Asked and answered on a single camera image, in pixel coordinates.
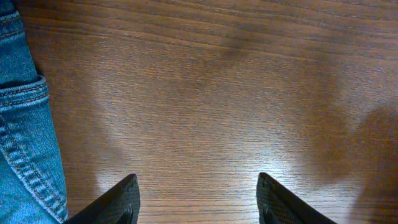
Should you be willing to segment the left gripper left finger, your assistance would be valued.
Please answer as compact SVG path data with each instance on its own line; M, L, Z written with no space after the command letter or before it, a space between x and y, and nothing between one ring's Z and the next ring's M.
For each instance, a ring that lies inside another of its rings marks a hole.
M64 224L136 224L141 206L136 174L129 174Z

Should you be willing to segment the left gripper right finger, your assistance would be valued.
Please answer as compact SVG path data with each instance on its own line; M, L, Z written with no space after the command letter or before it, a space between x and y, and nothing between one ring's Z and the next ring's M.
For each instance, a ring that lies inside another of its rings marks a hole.
M265 172L259 174L256 198L260 224L335 224Z

